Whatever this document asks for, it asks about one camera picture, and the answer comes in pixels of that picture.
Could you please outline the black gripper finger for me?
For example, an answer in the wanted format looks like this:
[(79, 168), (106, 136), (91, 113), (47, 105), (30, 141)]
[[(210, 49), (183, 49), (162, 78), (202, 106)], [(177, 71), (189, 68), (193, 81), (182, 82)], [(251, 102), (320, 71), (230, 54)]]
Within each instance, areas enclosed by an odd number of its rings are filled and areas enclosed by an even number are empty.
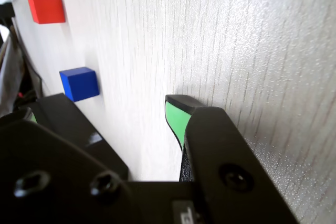
[(205, 223), (297, 223), (224, 109), (168, 94), (165, 117), (189, 161)]
[(119, 176), (22, 109), (1, 118), (1, 223), (143, 223)]

